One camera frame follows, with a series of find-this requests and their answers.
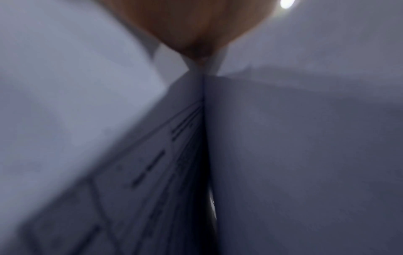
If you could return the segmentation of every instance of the brown skin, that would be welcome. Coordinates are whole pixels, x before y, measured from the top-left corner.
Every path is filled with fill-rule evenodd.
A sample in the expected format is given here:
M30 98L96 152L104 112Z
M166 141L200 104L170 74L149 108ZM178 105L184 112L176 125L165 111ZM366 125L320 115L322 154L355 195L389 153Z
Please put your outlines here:
M277 0L100 0L117 16L202 62L256 26Z

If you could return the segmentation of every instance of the bright light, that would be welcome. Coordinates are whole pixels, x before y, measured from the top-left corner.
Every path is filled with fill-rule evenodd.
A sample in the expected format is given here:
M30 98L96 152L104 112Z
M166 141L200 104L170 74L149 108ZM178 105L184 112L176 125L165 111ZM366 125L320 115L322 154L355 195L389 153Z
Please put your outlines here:
M280 6L283 9L288 9L294 4L295 0L281 0Z

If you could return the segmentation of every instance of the light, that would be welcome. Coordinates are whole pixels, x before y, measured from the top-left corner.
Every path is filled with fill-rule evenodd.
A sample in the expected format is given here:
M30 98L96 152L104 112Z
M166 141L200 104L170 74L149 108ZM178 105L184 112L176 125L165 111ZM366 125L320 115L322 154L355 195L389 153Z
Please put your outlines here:
M294 4L295 0L281 0L280 6L283 9L288 9Z

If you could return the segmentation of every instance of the skin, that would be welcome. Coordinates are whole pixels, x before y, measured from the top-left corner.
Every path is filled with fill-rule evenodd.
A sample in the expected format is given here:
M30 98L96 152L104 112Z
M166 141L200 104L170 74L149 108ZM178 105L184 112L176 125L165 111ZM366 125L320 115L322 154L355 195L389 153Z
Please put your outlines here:
M202 63L255 27L277 0L100 0L130 26Z

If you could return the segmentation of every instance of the open book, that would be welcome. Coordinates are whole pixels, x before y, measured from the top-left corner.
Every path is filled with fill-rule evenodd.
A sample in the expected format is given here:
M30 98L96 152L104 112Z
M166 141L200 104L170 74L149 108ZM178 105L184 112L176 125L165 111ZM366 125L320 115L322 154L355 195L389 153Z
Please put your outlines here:
M92 2L2 1L0 254L402 254L402 10L306 0L202 71Z

